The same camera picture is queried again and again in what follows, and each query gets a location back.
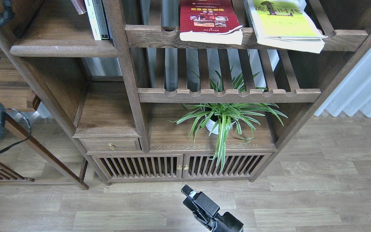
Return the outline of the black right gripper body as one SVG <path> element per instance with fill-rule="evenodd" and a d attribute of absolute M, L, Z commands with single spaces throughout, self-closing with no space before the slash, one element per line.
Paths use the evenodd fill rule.
<path fill-rule="evenodd" d="M 231 213 L 218 214 L 219 208 L 205 210 L 197 208 L 194 217 L 211 232 L 243 232 L 243 223 Z"/>

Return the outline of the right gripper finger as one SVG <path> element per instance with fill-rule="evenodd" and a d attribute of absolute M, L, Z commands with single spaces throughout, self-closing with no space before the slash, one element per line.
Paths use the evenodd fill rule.
<path fill-rule="evenodd" d="M 214 217 L 220 210 L 220 207 L 201 191 L 196 192 L 188 185 L 184 185 L 181 188 L 181 192 L 186 195 L 185 200 L 195 201 L 197 207 L 199 208 L 199 215 L 201 216 Z"/>
<path fill-rule="evenodd" d="M 194 200 L 184 200 L 183 201 L 183 204 L 189 209 L 191 210 L 191 212 L 195 215 L 195 216 L 198 216 L 199 215 L 199 208 L 197 207 L 196 203 Z"/>

